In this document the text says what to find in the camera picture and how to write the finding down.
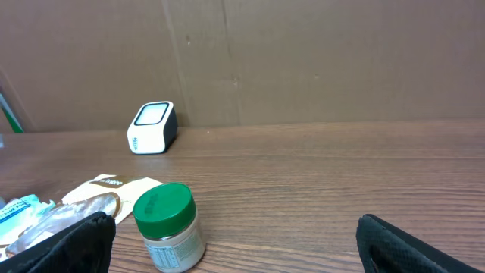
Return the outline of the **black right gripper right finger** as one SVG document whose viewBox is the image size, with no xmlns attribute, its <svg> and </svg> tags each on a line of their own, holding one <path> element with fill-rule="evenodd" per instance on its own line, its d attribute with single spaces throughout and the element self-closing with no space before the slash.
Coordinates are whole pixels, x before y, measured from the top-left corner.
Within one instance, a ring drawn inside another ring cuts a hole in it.
<svg viewBox="0 0 485 273">
<path fill-rule="evenodd" d="M 372 214 L 358 220 L 365 273 L 481 273 Z"/>
</svg>

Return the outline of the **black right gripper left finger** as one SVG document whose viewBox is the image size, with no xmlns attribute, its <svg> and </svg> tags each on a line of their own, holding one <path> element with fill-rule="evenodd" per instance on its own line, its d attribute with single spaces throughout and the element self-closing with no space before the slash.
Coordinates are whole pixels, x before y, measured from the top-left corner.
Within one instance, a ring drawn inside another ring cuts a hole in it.
<svg viewBox="0 0 485 273">
<path fill-rule="evenodd" d="M 107 272 L 116 234 L 112 216 L 96 212 L 1 263 L 1 273 Z"/>
</svg>

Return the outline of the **beige brown snack bag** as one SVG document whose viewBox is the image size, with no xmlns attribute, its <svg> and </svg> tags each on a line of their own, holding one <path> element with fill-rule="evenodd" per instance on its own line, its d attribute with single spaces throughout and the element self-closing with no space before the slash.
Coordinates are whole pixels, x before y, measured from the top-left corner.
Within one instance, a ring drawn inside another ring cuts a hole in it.
<svg viewBox="0 0 485 273">
<path fill-rule="evenodd" d="M 119 224 L 132 213 L 142 194 L 160 185 L 161 182 L 149 177 L 100 174 L 71 190 L 46 212 L 32 220 L 24 220 L 26 227 L 10 233 L 9 238 L 1 242 L 1 260 L 35 246 L 96 212 L 112 216 Z"/>
</svg>

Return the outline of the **teal snack packet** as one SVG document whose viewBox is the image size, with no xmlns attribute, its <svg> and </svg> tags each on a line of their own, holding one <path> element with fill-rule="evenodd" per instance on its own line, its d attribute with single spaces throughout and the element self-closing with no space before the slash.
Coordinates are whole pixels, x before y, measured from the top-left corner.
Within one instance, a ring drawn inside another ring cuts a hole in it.
<svg viewBox="0 0 485 273">
<path fill-rule="evenodd" d="M 41 202 L 34 194 L 11 200 L 1 209 L 1 245 L 13 243 L 54 207 L 52 200 Z"/>
</svg>

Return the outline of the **green lid jar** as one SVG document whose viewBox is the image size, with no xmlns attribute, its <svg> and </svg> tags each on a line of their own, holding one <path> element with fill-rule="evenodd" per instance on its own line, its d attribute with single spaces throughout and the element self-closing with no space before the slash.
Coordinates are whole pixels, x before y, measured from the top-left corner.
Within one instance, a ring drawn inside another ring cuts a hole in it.
<svg viewBox="0 0 485 273">
<path fill-rule="evenodd" d="M 156 186 L 138 198 L 133 216 L 154 266 L 161 272 L 185 272 L 206 250 L 191 189 L 182 183 Z"/>
</svg>

